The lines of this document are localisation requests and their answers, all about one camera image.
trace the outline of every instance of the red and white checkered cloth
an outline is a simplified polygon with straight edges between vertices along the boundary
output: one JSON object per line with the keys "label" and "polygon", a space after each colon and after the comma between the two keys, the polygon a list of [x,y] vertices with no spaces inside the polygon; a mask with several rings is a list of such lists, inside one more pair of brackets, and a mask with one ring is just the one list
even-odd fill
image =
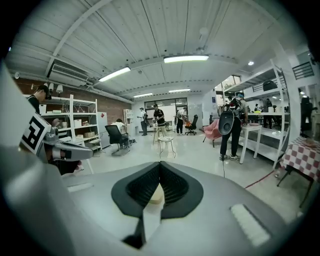
{"label": "red and white checkered cloth", "polygon": [[283,169],[287,165],[292,166],[320,182],[320,142],[315,141],[316,147],[308,147],[302,144],[304,140],[299,137],[288,146],[280,165]]}

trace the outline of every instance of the ribbed black rubber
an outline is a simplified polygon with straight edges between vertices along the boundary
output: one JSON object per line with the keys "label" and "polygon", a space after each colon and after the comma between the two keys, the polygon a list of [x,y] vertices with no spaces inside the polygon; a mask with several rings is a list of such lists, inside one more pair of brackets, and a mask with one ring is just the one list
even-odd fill
{"label": "ribbed black rubber", "polygon": [[161,219],[187,216],[204,195],[195,178],[161,161],[120,179],[112,187],[111,196],[123,214],[141,218],[159,183],[165,201]]}

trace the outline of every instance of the linear light fixture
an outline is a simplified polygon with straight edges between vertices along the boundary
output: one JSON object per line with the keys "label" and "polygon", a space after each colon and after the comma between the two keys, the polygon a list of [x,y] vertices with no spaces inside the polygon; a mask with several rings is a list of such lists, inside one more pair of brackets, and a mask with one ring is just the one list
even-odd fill
{"label": "linear light fixture", "polygon": [[174,55],[163,57],[164,63],[171,62],[188,62],[188,61],[206,61],[209,58],[209,55]]}
{"label": "linear light fixture", "polygon": [[106,76],[100,78],[100,79],[99,79],[99,82],[107,81],[107,80],[109,80],[109,79],[111,79],[111,78],[114,78],[114,77],[116,77],[116,76],[119,76],[119,75],[121,75],[121,74],[123,74],[123,73],[129,72],[130,70],[131,70],[131,69],[130,69],[130,67],[128,67],[128,66],[123,67],[123,68],[121,68],[121,69],[119,69],[119,70],[117,70],[117,71],[114,71],[114,72],[112,72],[112,73],[110,73],[110,74],[107,74]]}
{"label": "linear light fixture", "polygon": [[170,90],[169,93],[189,92],[190,89]]}
{"label": "linear light fixture", "polygon": [[144,97],[144,96],[151,96],[153,95],[152,93],[146,93],[146,94],[141,94],[141,95],[136,95],[136,96],[133,96],[134,98],[139,98],[139,97]]}

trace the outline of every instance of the glossy white floor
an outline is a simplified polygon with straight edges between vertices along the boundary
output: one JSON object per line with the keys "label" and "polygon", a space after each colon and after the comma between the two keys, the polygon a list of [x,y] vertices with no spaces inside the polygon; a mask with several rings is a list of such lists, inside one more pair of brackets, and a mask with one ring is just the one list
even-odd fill
{"label": "glossy white floor", "polygon": [[[204,134],[201,131],[197,131],[197,135],[177,136],[176,133],[172,133],[171,136],[175,137],[172,141],[173,149],[176,152],[175,158],[172,154],[171,144],[167,143],[160,159],[160,144],[155,142],[152,145],[153,133],[149,133],[147,136],[135,136],[137,143],[134,143],[130,152],[124,156],[111,156],[111,153],[118,148],[117,145],[105,148],[105,153],[98,153],[96,156],[99,157],[91,158],[93,171],[95,173],[111,172],[162,160],[186,165],[215,175],[224,175],[223,165],[219,160],[221,138],[215,141],[215,148],[213,148],[211,140],[206,139],[203,143]],[[230,148],[231,144],[228,144],[228,154],[230,154]],[[239,156],[241,151],[242,147],[239,146],[237,152]],[[238,161],[224,161],[225,177],[242,187],[246,187],[270,173],[272,165],[270,160],[260,155],[257,159],[253,159],[253,152],[247,149],[243,164]],[[85,169],[77,175],[90,174],[85,161],[83,161],[83,166]],[[308,181],[300,175],[292,173],[281,183],[280,187],[276,186],[277,182],[274,174],[271,174],[247,190],[271,206],[286,223],[289,223],[297,217],[297,213],[300,211],[299,204],[307,191]]]}

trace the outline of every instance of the black shirt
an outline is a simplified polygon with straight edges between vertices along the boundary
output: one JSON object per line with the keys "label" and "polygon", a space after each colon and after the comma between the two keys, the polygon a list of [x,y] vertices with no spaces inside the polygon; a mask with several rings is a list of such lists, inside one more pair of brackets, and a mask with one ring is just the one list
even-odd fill
{"label": "black shirt", "polygon": [[35,112],[37,112],[40,115],[40,109],[39,109],[39,100],[36,98],[36,96],[31,95],[28,98],[28,102],[34,107]]}
{"label": "black shirt", "polygon": [[[164,115],[165,115],[164,112],[159,108],[158,108],[158,110],[155,110],[154,114],[153,114],[153,116],[155,118],[160,118],[160,117],[162,117]],[[160,120],[157,120],[157,123],[158,123],[158,125],[164,124],[165,123],[165,118],[161,118]]]}

